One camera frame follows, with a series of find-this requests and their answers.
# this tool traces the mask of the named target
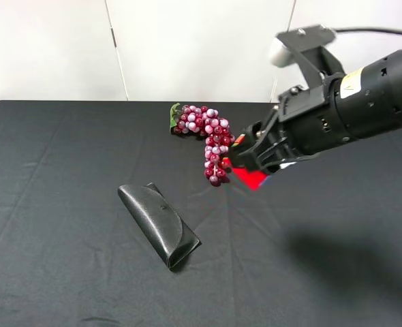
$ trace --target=cable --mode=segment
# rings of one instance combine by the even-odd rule
[[[337,33],[375,32],[375,33],[402,35],[402,30],[400,29],[385,29],[380,27],[349,27],[345,29],[333,29],[333,30],[336,31]]]

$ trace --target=white wall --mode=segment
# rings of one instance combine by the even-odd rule
[[[104,0],[0,0],[0,99],[124,100]]]
[[[296,0],[291,29],[323,24],[327,27],[391,27],[402,29],[402,0]],[[345,72],[368,65],[402,49],[402,36],[379,33],[339,34],[328,49]],[[297,65],[276,68],[276,96],[294,85],[307,86]]]
[[[108,0],[132,100],[267,102],[293,0]]]

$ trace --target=black tablecloth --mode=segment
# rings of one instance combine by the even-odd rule
[[[250,192],[170,105],[0,102],[0,326],[402,326],[402,130]],[[211,106],[235,133],[269,108]],[[117,195],[149,182],[203,243],[176,272]]]

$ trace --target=bunch of grapes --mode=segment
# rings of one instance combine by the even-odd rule
[[[192,131],[200,136],[207,136],[204,157],[205,177],[213,186],[220,186],[226,180],[229,168],[222,160],[228,153],[228,147],[236,138],[230,133],[228,120],[219,117],[217,110],[206,106],[183,106],[181,116],[174,127],[175,134],[187,134]]]

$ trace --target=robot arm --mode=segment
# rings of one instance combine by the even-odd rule
[[[402,50],[345,75],[325,45],[335,32],[314,26],[280,33],[277,65],[298,64],[308,89],[292,87],[230,147],[234,167],[273,174],[286,164],[402,128]]]

